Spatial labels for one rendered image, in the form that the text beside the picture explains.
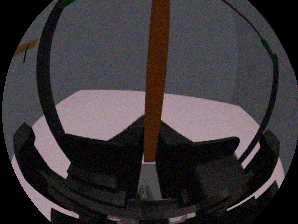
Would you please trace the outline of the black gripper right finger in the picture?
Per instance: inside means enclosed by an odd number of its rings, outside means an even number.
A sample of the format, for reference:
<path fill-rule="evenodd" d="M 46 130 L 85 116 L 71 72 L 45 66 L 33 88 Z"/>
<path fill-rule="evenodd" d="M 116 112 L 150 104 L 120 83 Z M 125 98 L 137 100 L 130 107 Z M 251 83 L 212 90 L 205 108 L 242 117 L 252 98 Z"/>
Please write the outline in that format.
<path fill-rule="evenodd" d="M 154 164 L 158 173 L 161 198 L 173 198 L 172 192 L 197 161 L 214 159 L 237 151 L 239 137 L 212 141 L 190 141 L 160 120 Z"/>

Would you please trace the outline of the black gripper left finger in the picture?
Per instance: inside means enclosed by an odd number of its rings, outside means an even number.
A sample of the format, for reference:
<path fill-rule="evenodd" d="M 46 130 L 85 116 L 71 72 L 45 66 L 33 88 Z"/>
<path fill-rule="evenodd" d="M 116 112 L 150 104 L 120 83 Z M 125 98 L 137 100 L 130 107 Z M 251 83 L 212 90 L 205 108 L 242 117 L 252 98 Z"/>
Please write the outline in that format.
<path fill-rule="evenodd" d="M 59 136 L 59 143 L 69 160 L 101 171 L 118 173 L 129 198 L 137 198 L 144 136 L 145 115 L 142 115 L 110 140 L 86 139 L 64 133 Z"/>

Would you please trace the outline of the orange-brown long handle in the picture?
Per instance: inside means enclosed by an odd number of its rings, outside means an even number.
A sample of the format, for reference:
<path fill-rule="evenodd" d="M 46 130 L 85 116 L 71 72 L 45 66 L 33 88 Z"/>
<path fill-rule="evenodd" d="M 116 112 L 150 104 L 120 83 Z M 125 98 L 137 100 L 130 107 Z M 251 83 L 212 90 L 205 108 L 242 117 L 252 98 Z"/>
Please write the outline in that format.
<path fill-rule="evenodd" d="M 169 49 L 170 0 L 153 0 L 146 67 L 144 163 L 154 163 Z"/>

